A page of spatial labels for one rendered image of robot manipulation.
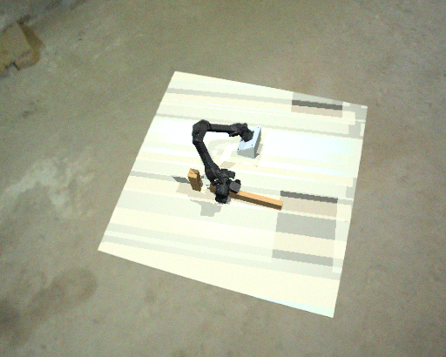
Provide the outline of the wooden post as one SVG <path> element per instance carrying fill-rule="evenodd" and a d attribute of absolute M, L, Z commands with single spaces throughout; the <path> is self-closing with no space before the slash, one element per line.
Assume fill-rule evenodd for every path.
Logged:
<path fill-rule="evenodd" d="M 190 168 L 187 177 L 189 179 L 192 189 L 201 192 L 201 186 L 203 186 L 203 182 L 199 174 L 199 170 Z"/>

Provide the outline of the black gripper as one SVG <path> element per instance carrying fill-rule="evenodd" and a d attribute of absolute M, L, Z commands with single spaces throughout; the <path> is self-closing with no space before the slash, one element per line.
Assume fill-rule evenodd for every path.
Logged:
<path fill-rule="evenodd" d="M 228 173 L 228 175 L 229 175 L 229 178 L 234 179 L 234 177 L 235 177 L 235 172 L 232 172 L 232 171 L 228 171 L 228 170 L 227 170 L 227 173 Z M 229 195 L 229 192 L 227 192 L 227 198 L 228 198 L 228 195 Z M 226 199 L 219 199 L 219 198 L 217 198 L 217 196 L 216 196 L 216 197 L 215 197 L 215 201 L 216 201 L 216 202 L 220 202 L 220 203 L 225 204 L 226 201 L 227 201 L 227 198 L 226 198 Z"/>

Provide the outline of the wooden rail with steel hooks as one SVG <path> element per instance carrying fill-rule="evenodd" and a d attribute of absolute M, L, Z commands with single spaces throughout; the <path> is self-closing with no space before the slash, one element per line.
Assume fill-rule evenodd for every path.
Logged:
<path fill-rule="evenodd" d="M 210 192 L 215 193 L 216 190 L 216 185 L 213 186 L 211 183 L 209 185 L 209 187 L 207 187 L 207 189 L 210 189 Z M 229 195 L 228 197 L 230 198 L 234 198 L 234 199 L 240 199 L 246 202 L 250 202 L 250 203 L 254 203 L 257 205 L 263 205 L 266 207 L 270 207 L 273 209 L 277 209 L 280 210 L 282 209 L 283 206 L 283 201 L 277 200 L 277 199 L 271 199 L 268 197 L 264 197 L 264 196 L 260 196 L 257 194 L 253 194 L 250 192 L 243 192 L 243 191 L 239 191 L 237 194 L 230 192 L 229 191 Z"/>

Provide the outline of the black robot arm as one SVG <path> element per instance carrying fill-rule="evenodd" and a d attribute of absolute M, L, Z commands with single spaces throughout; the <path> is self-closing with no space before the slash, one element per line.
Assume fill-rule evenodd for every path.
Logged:
<path fill-rule="evenodd" d="M 240 135 L 244 139 L 245 143 L 253 139 L 254 130 L 251 131 L 248 128 L 247 123 L 235 123 L 231 125 L 223 124 L 212 124 L 205 119 L 201 119 L 197 123 L 193 124 L 192 130 L 192 143 L 195 146 L 203 164 L 205 167 L 206 177 L 209 179 L 213 186 L 216 185 L 215 194 L 219 199 L 226 199 L 227 192 L 233 192 L 237 194 L 241 188 L 241 183 L 239 179 L 230 181 L 227 169 L 219 168 L 215 164 L 203 142 L 204 136 L 207 132 L 224 132 L 229 135 L 229 137 L 237 137 Z M 215 180 L 218 179 L 218 180 Z M 215 180 L 215 181 L 214 181 Z M 229 184 L 230 181 L 230 185 Z"/>

